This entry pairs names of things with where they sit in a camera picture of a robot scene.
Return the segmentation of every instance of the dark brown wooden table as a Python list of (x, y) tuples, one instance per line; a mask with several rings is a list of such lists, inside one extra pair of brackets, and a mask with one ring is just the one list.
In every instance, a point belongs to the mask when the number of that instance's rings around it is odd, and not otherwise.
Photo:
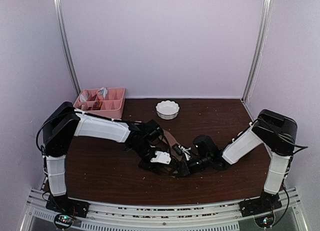
[[(162, 120), (155, 106), (160, 99), (127, 99), (123, 118), (147, 122), (155, 119), (181, 144), (209, 135), (223, 148), (251, 121), (240, 100), (176, 99), (180, 112)], [(259, 196), (270, 157), (263, 145), (230, 169), (207, 168), (184, 178), (160, 176), (140, 169), (138, 155), (124, 145), (92, 137), (74, 137), (66, 158), (66, 184), (70, 197), (127, 205), (187, 205)]]

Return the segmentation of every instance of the small item in organizer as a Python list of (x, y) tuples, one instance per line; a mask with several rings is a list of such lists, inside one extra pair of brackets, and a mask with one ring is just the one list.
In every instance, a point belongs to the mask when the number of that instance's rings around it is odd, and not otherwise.
[(79, 97), (80, 102), (87, 102), (89, 96), (90, 96), (90, 94), (89, 94), (88, 90), (82, 91), (82, 93), (80, 94), (80, 97)]
[(96, 94), (101, 95), (105, 99), (108, 94), (108, 89), (106, 87), (102, 87), (96, 92)]
[(101, 101), (96, 101), (93, 104), (92, 110), (100, 110), (102, 107), (103, 102)]

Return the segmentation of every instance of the white wall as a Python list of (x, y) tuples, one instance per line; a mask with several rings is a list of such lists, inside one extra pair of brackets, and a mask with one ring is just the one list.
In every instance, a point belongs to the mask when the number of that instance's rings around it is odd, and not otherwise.
[(254, 117), (270, 109), (295, 119), (296, 143), (287, 183), (296, 187), (312, 230), (320, 226), (320, 0), (273, 0), (262, 62), (249, 98)]
[(240, 98), (264, 0), (61, 0), (82, 89)]
[(76, 98), (53, 0), (0, 0), (0, 94), (0, 230), (13, 231), (44, 178), (36, 132)]

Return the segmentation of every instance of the pink plastic organizer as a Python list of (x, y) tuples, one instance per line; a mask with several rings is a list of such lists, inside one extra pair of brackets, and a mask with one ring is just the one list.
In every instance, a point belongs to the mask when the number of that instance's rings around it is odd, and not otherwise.
[[(112, 119), (121, 119), (125, 104), (125, 89), (122, 87), (107, 88), (108, 93), (105, 98), (97, 94), (98, 90), (99, 88), (83, 90), (80, 95), (83, 94), (87, 97), (86, 102), (81, 102), (79, 95), (73, 106), (76, 109), (81, 109), (91, 114)], [(98, 107), (98, 110), (93, 110), (96, 102), (100, 102), (98, 104), (100, 104), (101, 107)]]

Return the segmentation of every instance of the mounting plate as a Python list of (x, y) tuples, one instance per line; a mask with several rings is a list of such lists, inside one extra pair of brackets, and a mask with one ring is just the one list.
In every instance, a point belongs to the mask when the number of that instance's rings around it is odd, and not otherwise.
[[(71, 207), (74, 207), (75, 209), (75, 216), (79, 218), (86, 218), (87, 213), (89, 210), (89, 203), (79, 200), (74, 200), (68, 198), (68, 202), (70, 203)], [(48, 201), (46, 202), (45, 208), (48, 210), (52, 210), (54, 212), (61, 213), (61, 209), (55, 205), (55, 203), (51, 200), (51, 197), (49, 196)], [(74, 210), (70, 209), (67, 212), (64, 212), (64, 214), (73, 217)]]

